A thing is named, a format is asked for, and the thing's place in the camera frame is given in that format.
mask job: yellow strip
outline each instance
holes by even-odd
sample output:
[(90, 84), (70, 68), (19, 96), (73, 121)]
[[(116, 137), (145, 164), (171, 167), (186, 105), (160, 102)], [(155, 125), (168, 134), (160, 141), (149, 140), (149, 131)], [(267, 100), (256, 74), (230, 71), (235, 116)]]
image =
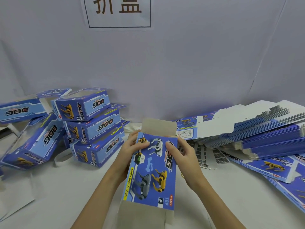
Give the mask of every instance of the yellow strip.
[(111, 135), (114, 135), (117, 131), (120, 130), (121, 127), (119, 127), (116, 131), (114, 131)]
[(134, 168), (131, 167), (131, 168), (130, 168), (130, 173), (129, 173), (129, 176), (128, 176), (128, 180), (127, 180), (126, 189), (125, 189), (125, 192), (124, 192), (124, 198), (123, 198), (123, 200), (127, 200), (129, 188), (130, 188), (130, 185), (131, 185), (131, 183), (132, 183), (133, 170), (134, 170)]
[(100, 93), (100, 92), (103, 92), (103, 91), (105, 91), (105, 90), (102, 90), (102, 91), (98, 91), (98, 92), (96, 92), (96, 94), (98, 94), (98, 93)]
[(179, 128), (179, 129), (188, 129), (188, 128), (195, 128), (196, 126), (194, 126), (194, 127), (187, 127), (187, 128)]
[(110, 112), (105, 113), (105, 115), (107, 115), (107, 114), (109, 114), (109, 113), (112, 113), (112, 112), (114, 112), (114, 111), (116, 111), (116, 110), (117, 110), (117, 108), (116, 108), (116, 109), (111, 110)]
[(43, 121), (43, 123), (40, 125), (40, 128), (47, 122), (47, 120), (50, 118), (51, 114)]

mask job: sign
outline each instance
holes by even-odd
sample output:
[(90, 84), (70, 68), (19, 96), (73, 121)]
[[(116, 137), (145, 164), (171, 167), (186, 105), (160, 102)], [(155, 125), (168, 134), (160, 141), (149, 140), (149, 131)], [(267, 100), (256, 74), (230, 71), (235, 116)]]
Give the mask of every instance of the sign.
[(150, 30), (151, 0), (81, 0), (89, 28), (105, 30)]

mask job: forearm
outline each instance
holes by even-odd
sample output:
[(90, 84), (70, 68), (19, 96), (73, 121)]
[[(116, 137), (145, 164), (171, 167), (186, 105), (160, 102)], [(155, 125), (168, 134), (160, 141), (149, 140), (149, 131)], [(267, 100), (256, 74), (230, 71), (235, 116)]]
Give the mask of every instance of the forearm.
[(217, 229), (246, 229), (218, 196), (206, 178), (198, 185), (195, 192), (204, 204)]
[(112, 179), (109, 169), (71, 229), (101, 229), (117, 187), (118, 181)]

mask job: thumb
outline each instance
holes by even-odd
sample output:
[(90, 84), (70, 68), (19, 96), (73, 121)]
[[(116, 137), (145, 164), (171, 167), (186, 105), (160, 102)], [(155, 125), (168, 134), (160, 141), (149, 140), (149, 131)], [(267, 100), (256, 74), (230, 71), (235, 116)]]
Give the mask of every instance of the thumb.
[(173, 155), (176, 162), (179, 163), (183, 158), (183, 155), (180, 153), (180, 151), (168, 141), (165, 143), (165, 146), (167, 150)]
[(148, 147), (149, 144), (150, 144), (149, 141), (144, 142), (144, 143), (138, 142), (138, 143), (135, 143), (134, 145), (130, 146), (130, 149), (131, 149), (132, 153), (135, 153), (136, 151), (138, 151), (140, 149), (144, 149), (144, 148)]

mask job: gray robot dog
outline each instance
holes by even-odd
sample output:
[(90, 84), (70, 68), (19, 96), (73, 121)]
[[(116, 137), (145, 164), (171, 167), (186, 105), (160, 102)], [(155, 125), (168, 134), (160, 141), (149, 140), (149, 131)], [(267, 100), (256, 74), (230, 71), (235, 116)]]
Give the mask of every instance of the gray robot dog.
[(145, 176), (142, 176), (139, 173), (140, 177), (142, 178), (141, 182), (136, 181), (134, 178), (133, 181), (135, 182), (135, 184), (139, 187), (141, 187), (141, 194), (138, 194), (135, 192), (135, 188), (133, 188), (133, 191), (135, 193), (135, 196), (137, 196), (139, 198), (139, 200), (143, 200), (147, 197), (148, 192), (149, 192), (149, 186), (150, 186), (150, 181), (152, 179), (150, 174), (146, 174)]

